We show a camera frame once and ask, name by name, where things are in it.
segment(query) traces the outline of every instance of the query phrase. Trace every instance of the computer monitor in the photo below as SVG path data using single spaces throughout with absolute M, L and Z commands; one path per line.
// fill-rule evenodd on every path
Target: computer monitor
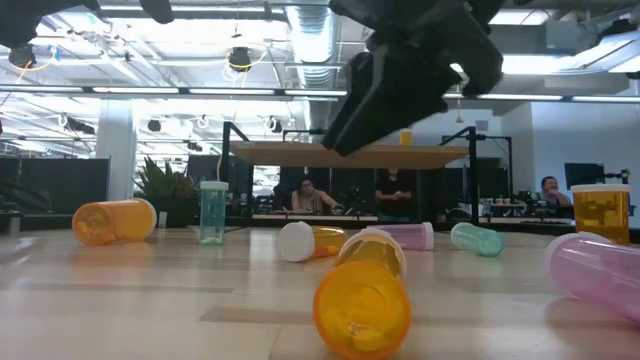
M 574 185 L 604 183 L 604 165 L 602 164 L 564 164 L 567 190 Z

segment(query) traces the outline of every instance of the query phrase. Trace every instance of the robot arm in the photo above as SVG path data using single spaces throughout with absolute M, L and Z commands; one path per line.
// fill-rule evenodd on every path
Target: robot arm
M 502 79 L 502 54 L 488 22 L 505 0 L 332 0 L 331 9 L 375 30 L 368 53 L 346 66 L 348 95 L 323 145 L 342 156 L 438 112 L 462 78 L 463 95 L 487 93 Z

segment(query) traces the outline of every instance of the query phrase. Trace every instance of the desk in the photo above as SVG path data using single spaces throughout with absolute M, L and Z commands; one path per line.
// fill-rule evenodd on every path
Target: desk
M 85 247 L 70 231 L 0 241 L 3 359 L 330 360 L 313 325 L 335 258 L 277 255 L 277 229 L 159 230 L 148 243 Z M 640 331 L 545 279 L 553 237 L 505 233 L 497 259 L 407 251 L 412 327 L 398 360 L 631 360 Z
M 491 219 L 480 218 L 480 223 L 492 223 L 492 224 L 522 224 L 522 223 L 535 223 L 535 224 L 545 224 L 545 225 L 571 225 L 573 223 L 572 219 L 562 219 L 562 218 L 545 218 L 544 220 L 540 220 L 540 218 L 526 218 L 526 217 L 492 217 Z
M 231 142 L 231 152 L 251 165 L 361 169 L 437 169 L 469 154 L 461 146 L 369 145 L 347 157 L 321 144 Z
M 491 218 L 500 216 L 522 216 L 527 211 L 527 204 L 491 204 Z
M 255 214 L 252 219 L 256 220 L 329 220 L 329 221 L 378 221 L 377 216 L 347 216 L 347 215 L 301 215 L 301 214 Z

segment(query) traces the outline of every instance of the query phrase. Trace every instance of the wooden shelf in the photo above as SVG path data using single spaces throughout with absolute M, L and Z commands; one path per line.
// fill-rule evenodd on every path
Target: wooden shelf
M 467 147 L 370 145 L 344 158 L 321 144 L 234 141 L 231 152 L 252 165 L 435 169 L 464 158 Z

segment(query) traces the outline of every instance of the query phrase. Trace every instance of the yellow cup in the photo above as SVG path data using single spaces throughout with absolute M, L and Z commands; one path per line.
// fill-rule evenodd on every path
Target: yellow cup
M 313 319 L 324 342 L 346 359 L 386 359 L 411 326 L 404 253 L 391 235 L 365 229 L 349 239 L 316 290 Z
M 347 241 L 347 233 L 340 228 L 309 226 L 302 221 L 290 223 L 280 230 L 276 247 L 280 256 L 291 262 L 334 256 Z
M 144 199 L 85 204 L 71 220 L 73 233 L 86 245 L 144 241 L 157 224 L 156 210 Z
M 411 131 L 411 129 L 400 131 L 400 145 L 411 144 L 413 144 L 413 132 Z
M 629 191 L 629 185 L 616 184 L 571 187 L 576 230 L 629 246 Z

